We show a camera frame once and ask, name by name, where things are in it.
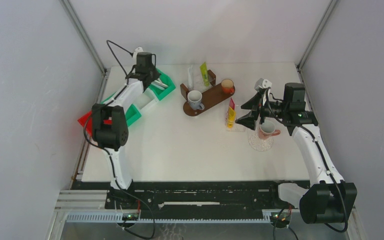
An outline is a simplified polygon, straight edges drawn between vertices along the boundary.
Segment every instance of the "black cable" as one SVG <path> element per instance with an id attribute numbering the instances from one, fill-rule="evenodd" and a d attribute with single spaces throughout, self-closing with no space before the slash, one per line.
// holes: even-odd
<path id="1" fill-rule="evenodd" d="M 131 51 L 125 49 L 124 47 L 118 45 L 117 43 L 111 41 L 111 40 L 107 40 L 107 41 L 106 41 L 106 45 L 108 46 L 108 48 L 109 48 L 109 50 L 111 51 L 112 55 L 114 56 L 115 60 L 117 60 L 118 65 L 120 65 L 121 69 L 123 69 L 124 74 L 127 76 L 127 72 L 126 72 L 125 68 L 123 67 L 123 65 L 122 65 L 122 63 L 119 61 L 119 59 L 117 58 L 116 54 L 114 53 L 113 49 L 112 49 L 111 46 L 110 46 L 110 43 L 116 45 L 117 47 L 119 47 L 119 48 L 121 48 L 121 49 L 123 49 L 124 51 L 126 51 L 127 53 L 129 53 L 130 56 L 132 56 L 132 57 L 133 57 L 133 53 L 132 53 Z"/>
<path id="2" fill-rule="evenodd" d="M 287 123 L 287 122 L 283 122 L 283 121 L 281 121 L 281 120 L 278 118 L 278 116 L 273 112 L 272 107 L 270 106 L 270 102 L 269 102 L 269 95 L 267 94 L 267 93 L 269 92 L 269 89 L 271 89 L 271 87 L 268 87 L 268 88 L 266 89 L 266 92 L 265 92 L 264 95 L 265 95 L 265 101 L 267 102 L 267 105 L 268 105 L 268 109 L 270 110 L 270 113 L 273 115 L 274 119 L 276 119 L 279 123 L 283 124 L 283 125 L 286 126 L 286 127 L 297 127 L 297 128 L 302 128 L 302 129 L 304 129 L 308 134 L 310 134 L 310 136 L 312 137 L 312 139 L 313 139 L 315 145 L 316 145 L 317 148 L 318 148 L 318 151 L 320 152 L 321 159 L 322 159 L 322 161 L 323 161 L 324 167 L 326 168 L 327 171 L 330 172 L 328 163 L 326 162 L 326 159 L 325 159 L 325 155 L 323 155 L 322 148 L 320 147 L 319 142 L 316 141 L 316 137 L 314 136 L 314 134 L 313 134 L 310 130 L 308 130 L 306 127 L 304 127 L 304 126 L 302 126 L 302 125 L 300 125 L 300 124 L 291 124 L 291 123 Z M 342 230 L 339 230 L 339 229 L 334 228 L 334 227 L 331 226 L 329 223 L 325 223 L 325 225 L 328 226 L 330 229 L 332 229 L 332 230 L 335 231 L 335 232 L 338 232 L 338 233 L 345 233 L 345 232 L 347 231 L 347 229 L 348 229 L 348 215 L 347 215 L 347 210 L 346 210 L 346 208 L 345 208 L 345 202 L 344 202 L 344 199 L 343 199 L 343 197 L 342 197 L 341 190 L 339 189 L 339 186 L 338 186 L 338 184 L 337 184 L 337 182 L 336 182 L 336 180 L 335 180 L 333 174 L 332 174 L 332 173 L 329 173 L 329 177 L 330 177 L 330 179 L 332 179 L 332 182 L 333 182 L 333 184 L 335 185 L 336 190 L 337 190 L 338 193 L 339 193 L 339 198 L 340 198 L 340 202 L 341 202 L 341 204 L 342 204 L 342 209 L 343 209 L 343 216 L 344 216 L 344 220 L 343 220 L 343 221 L 344 221 L 344 224 L 345 224 L 345 225 L 343 226 L 343 229 L 342 229 Z"/>
<path id="3" fill-rule="evenodd" d="M 111 50 L 112 54 L 114 55 L 114 52 L 113 52 L 113 50 L 111 49 L 110 45 L 108 45 L 108 47 L 109 47 L 109 49 Z M 115 59 L 117 60 L 117 62 L 120 64 L 121 68 L 123 69 L 124 73 L 125 73 L 126 76 L 127 76 L 127 73 L 126 73 L 125 69 L 123 68 L 123 66 L 121 65 L 121 63 L 120 63 L 119 60 L 117 59 L 117 57 L 116 57 L 115 55 L 114 55 L 114 57 L 115 57 Z M 126 83 L 126 85 L 121 89 L 121 91 L 115 95 L 114 99 L 117 99 L 117 98 L 118 98 L 118 97 L 119 97 L 119 96 L 126 90 L 126 88 L 128 87 L 128 85 L 129 85 L 129 79 L 127 79 L 127 83 Z M 150 206 L 149 206 L 146 202 L 144 202 L 143 200 L 141 200 L 140 198 L 138 198 L 138 197 L 136 197 L 136 196 L 134 196 L 134 195 L 128 193 L 127 191 L 125 191 L 125 190 L 119 185 L 119 183 L 118 183 L 118 181 L 117 181 L 117 178 L 116 178 L 116 172 L 115 172 L 115 169 L 114 169 L 113 158 L 111 157 L 110 152 L 109 152 L 107 149 L 105 149 L 105 148 L 103 148 L 103 147 L 99 147 L 98 145 L 96 145 L 96 144 L 94 144 L 93 142 L 91 142 L 91 140 L 88 138 L 88 136 L 87 136 L 87 134 L 86 134 L 86 127 L 87 127 L 87 125 L 88 125 L 89 120 L 93 117 L 93 115 L 96 114 L 97 112 L 101 111 L 101 109 L 103 109 L 103 108 L 109 106 L 109 105 L 112 104 L 113 102 L 114 102 L 114 100 L 110 100 L 110 101 L 107 102 L 104 106 L 100 107 L 99 109 L 93 111 L 93 112 L 90 114 L 90 116 L 87 118 L 87 120 L 86 120 L 86 122 L 84 123 L 84 126 L 83 126 L 83 136 L 84 136 L 84 139 L 86 140 L 87 143 L 89 143 L 90 145 L 92 145 L 92 146 L 94 146 L 94 147 L 96 147 L 96 148 L 99 148 L 99 149 L 104 150 L 104 151 L 108 154 L 109 161 L 111 162 L 111 167 L 112 167 L 112 176 L 115 178 L 115 184 L 116 184 L 117 187 L 120 189 L 120 191 L 122 191 L 122 192 L 125 193 L 126 195 L 128 195 L 128 196 L 130 196 L 130 197 L 132 197 L 132 198 L 134 198 L 134 199 L 136 199 L 136 200 L 142 202 L 142 203 L 149 209 L 149 211 L 150 211 L 150 213 L 151 213 L 151 216 L 152 216 L 152 235 L 151 235 L 150 237 L 147 237 L 147 236 L 141 236 L 141 235 L 139 235 L 139 234 L 137 234 L 137 233 L 135 233 L 135 232 L 130 231 L 130 230 L 127 229 L 127 228 L 123 228 L 123 230 L 126 231 L 126 232 L 128 232 L 129 234 L 131 234 L 131 235 L 133 235 L 133 236 L 138 237 L 138 238 L 145 239 L 145 240 L 150 240 L 150 239 L 153 239 L 153 238 L 154 238 L 154 236 L 155 236 L 155 229 L 156 229 L 154 213 L 152 212 Z"/>
<path id="4" fill-rule="evenodd" d="M 273 240 L 276 240 L 276 225 L 278 224 L 279 217 L 281 216 L 281 214 L 283 213 L 284 210 L 285 210 L 284 208 L 282 208 L 282 210 L 280 210 L 280 212 L 277 214 L 276 221 L 274 222 L 274 225 L 273 225 Z"/>
<path id="5" fill-rule="evenodd" d="M 287 226 L 287 228 L 293 233 L 293 235 L 295 236 L 296 240 L 299 240 L 297 234 L 295 233 L 295 231 L 290 226 Z"/>
<path id="6" fill-rule="evenodd" d="M 273 100 L 276 100 L 276 101 L 279 101 L 279 102 L 283 102 L 283 99 L 280 99 L 280 98 L 275 98 L 275 96 L 273 95 L 273 93 L 270 92 L 270 96 Z"/>
<path id="7" fill-rule="evenodd" d="M 124 89 L 126 89 L 126 87 L 127 87 L 127 86 L 125 86 L 125 87 L 121 90 L 121 92 L 120 92 L 119 94 L 121 94 L 121 93 L 124 91 Z M 112 102 L 114 102 L 114 101 L 111 100 L 111 101 L 108 102 L 105 106 L 108 106 L 108 105 L 111 104 Z M 136 200 L 138 200 L 138 201 L 140 201 L 142 204 L 144 204 L 144 205 L 149 209 L 149 211 L 150 211 L 150 213 L 151 213 L 151 216 L 152 216 L 152 235 L 151 235 L 150 237 L 147 237 L 147 236 L 141 236 L 141 235 L 139 235 L 139 234 L 137 234 L 137 233 L 135 233 L 135 232 L 130 231 L 130 230 L 127 229 L 127 228 L 124 228 L 123 230 L 126 231 L 126 232 L 128 232 L 129 234 L 134 235 L 134 236 L 136 236 L 136 237 L 138 237 L 138 238 L 141 238 L 141 239 L 145 239 L 145 240 L 153 239 L 154 236 L 155 236 L 155 229 L 156 229 L 156 226 L 155 226 L 155 217 L 154 217 L 154 213 L 153 213 L 153 211 L 151 210 L 150 206 L 149 206 L 146 202 L 144 202 L 142 199 L 140 199 L 140 198 L 138 198 L 138 197 L 136 197 L 136 196 L 134 196 L 134 195 L 128 193 L 127 191 L 125 191 L 125 190 L 119 185 L 119 182 L 117 181 L 117 178 L 116 178 L 116 171 L 115 171 L 115 168 L 114 168 L 113 158 L 111 157 L 110 152 L 109 152 L 107 149 L 105 149 L 105 148 L 103 148 L 103 147 L 99 147 L 98 145 L 92 143 L 92 142 L 89 140 L 88 136 L 86 135 L 86 126 L 88 125 L 89 120 L 91 119 L 92 115 L 94 115 L 95 113 L 97 113 L 97 112 L 100 111 L 101 109 L 102 109 L 102 108 L 96 110 L 95 112 L 92 112 L 92 113 L 90 114 L 90 116 L 87 118 L 86 123 L 84 124 L 84 127 L 83 127 L 83 135 L 84 135 L 84 138 L 86 139 L 86 141 L 87 141 L 90 145 L 92 145 L 92 146 L 94 146 L 94 147 L 97 147 L 97 148 L 99 148 L 99 149 L 102 149 L 102 150 L 104 150 L 104 151 L 108 154 L 109 161 L 110 161 L 110 163 L 111 163 L 111 168 L 112 168 L 112 176 L 115 178 L 115 184 L 116 184 L 117 187 L 120 189 L 120 191 L 122 191 L 122 192 L 125 193 L 126 195 L 128 195 L 128 196 L 130 196 L 130 197 L 132 197 L 132 198 L 134 198 L 134 199 L 136 199 Z"/>

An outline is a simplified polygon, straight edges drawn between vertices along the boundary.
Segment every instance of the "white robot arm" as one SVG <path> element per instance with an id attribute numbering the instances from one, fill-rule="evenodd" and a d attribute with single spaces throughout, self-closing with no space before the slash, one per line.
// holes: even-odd
<path id="1" fill-rule="evenodd" d="M 152 62 L 154 54 L 143 52 L 142 48 L 138 47 L 132 55 L 136 64 L 126 76 L 126 85 L 103 104 L 93 105 L 91 114 L 92 138 L 105 152 L 113 176 L 110 185 L 117 190 L 127 190 L 132 183 L 125 154 L 125 144 L 129 137 L 125 113 L 135 99 L 149 85 L 155 84 L 154 81 L 161 75 Z M 112 124 L 106 124 L 108 120 L 111 120 Z"/>
<path id="2" fill-rule="evenodd" d="M 285 125 L 301 151 L 310 178 L 310 189 L 293 182 L 281 183 L 277 188 L 279 199 L 299 208 L 307 224 L 347 222 L 357 189 L 354 183 L 344 181 L 332 163 L 314 113 L 305 110 L 304 85 L 285 84 L 281 102 L 269 101 L 271 85 L 266 79 L 257 81 L 257 94 L 241 106 L 250 112 L 237 119 L 236 123 L 255 130 L 260 117 L 260 124 L 265 118 L 275 118 Z"/>

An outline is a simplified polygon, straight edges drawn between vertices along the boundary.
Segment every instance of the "white table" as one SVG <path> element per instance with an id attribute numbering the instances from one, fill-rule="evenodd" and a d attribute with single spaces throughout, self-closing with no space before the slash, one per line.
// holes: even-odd
<path id="1" fill-rule="evenodd" d="M 273 147 L 266 152 L 252 149 L 247 132 L 229 132 L 225 116 L 229 100 L 199 116 L 183 112 L 185 99 L 179 85 L 187 80 L 188 65 L 159 65 L 169 75 L 176 89 L 158 102 L 129 127 L 126 155 L 133 180 L 138 181 L 263 181 L 308 180 L 309 175 L 300 150 L 286 127 Z M 259 78 L 272 81 L 272 93 L 283 97 L 284 85 L 298 83 L 293 62 L 208 64 L 217 83 L 234 81 L 236 104 L 255 95 Z M 124 74 L 113 67 L 104 98 L 119 89 Z M 111 172 L 102 150 L 90 147 L 82 176 L 83 182 L 109 182 Z"/>

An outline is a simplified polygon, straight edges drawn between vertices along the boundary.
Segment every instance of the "wooden tray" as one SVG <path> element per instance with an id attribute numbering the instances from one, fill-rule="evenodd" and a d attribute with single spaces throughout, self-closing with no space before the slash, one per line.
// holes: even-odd
<path id="1" fill-rule="evenodd" d="M 188 89 L 183 83 L 180 85 L 180 88 L 182 89 L 185 87 Z M 215 105 L 223 102 L 224 100 L 230 98 L 235 93 L 224 93 L 222 90 L 222 84 L 219 83 L 212 88 L 206 90 L 202 93 L 202 104 L 204 104 L 204 110 L 193 110 L 191 106 L 189 105 L 188 101 L 186 101 L 183 104 L 183 112 L 188 116 L 198 116 L 202 114 L 203 112 L 207 111 L 208 109 L 214 107 Z"/>

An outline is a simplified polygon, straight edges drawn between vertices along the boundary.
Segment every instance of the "cup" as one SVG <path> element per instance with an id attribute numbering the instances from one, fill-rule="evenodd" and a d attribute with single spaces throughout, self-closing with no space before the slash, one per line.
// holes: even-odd
<path id="1" fill-rule="evenodd" d="M 221 90 L 223 90 L 225 94 L 233 94 L 235 92 L 233 81 L 230 79 L 221 81 Z"/>
<path id="2" fill-rule="evenodd" d="M 203 94 L 198 90 L 192 90 L 187 94 L 187 102 L 193 110 L 204 110 Z"/>
<path id="3" fill-rule="evenodd" d="M 275 124 L 272 121 L 265 120 L 262 124 L 258 126 L 258 138 L 262 140 L 267 140 L 272 136 L 277 136 L 281 134 L 279 129 L 276 129 Z"/>

